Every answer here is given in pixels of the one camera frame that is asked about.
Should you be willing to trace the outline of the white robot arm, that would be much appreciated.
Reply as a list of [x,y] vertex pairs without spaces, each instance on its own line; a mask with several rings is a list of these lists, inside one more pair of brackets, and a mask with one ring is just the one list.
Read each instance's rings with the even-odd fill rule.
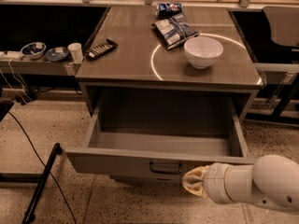
[[266,155],[250,165],[213,163],[182,177],[191,194],[217,204],[247,203],[267,210],[297,215],[299,164],[279,155]]

